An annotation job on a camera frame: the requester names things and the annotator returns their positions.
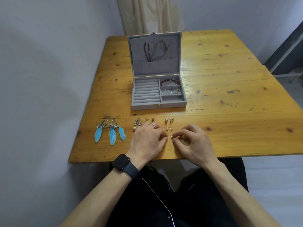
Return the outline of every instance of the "black smartwatch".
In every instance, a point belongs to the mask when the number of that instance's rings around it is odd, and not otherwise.
[[[138,169],[131,163],[131,159],[125,154],[119,155],[115,161],[113,161],[113,167],[118,171],[124,171],[131,176],[132,179],[135,179],[139,174]]]

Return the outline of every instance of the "table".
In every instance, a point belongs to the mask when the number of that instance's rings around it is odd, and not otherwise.
[[[181,76],[186,108],[131,110],[132,70],[126,36],[109,37],[79,127],[70,163],[113,161],[126,153],[136,118],[155,118],[168,135],[188,123],[210,137],[218,157],[303,153],[303,113],[278,81],[231,30],[182,33]],[[96,121],[109,114],[125,130],[115,145],[109,130],[94,140]],[[169,139],[156,159],[181,159]]]

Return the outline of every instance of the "watch band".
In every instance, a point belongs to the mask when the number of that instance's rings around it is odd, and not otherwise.
[[[122,171],[131,176],[131,179],[135,179],[139,174],[138,169],[131,162]]]

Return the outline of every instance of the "hand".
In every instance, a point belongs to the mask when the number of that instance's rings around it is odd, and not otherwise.
[[[137,127],[131,140],[131,146],[126,153],[138,170],[141,170],[162,150],[168,139],[167,133],[156,122],[153,124],[154,126],[145,122],[142,126]]]
[[[189,124],[180,131],[175,132],[172,136],[174,137],[173,143],[183,156],[196,166],[206,170],[208,167],[218,162],[209,137],[197,125]],[[190,145],[184,145],[176,138],[178,136],[185,136],[190,139]]]

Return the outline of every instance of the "jewelry box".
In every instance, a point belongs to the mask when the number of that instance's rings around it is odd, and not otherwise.
[[[128,37],[133,73],[131,109],[186,107],[180,75],[181,32]]]

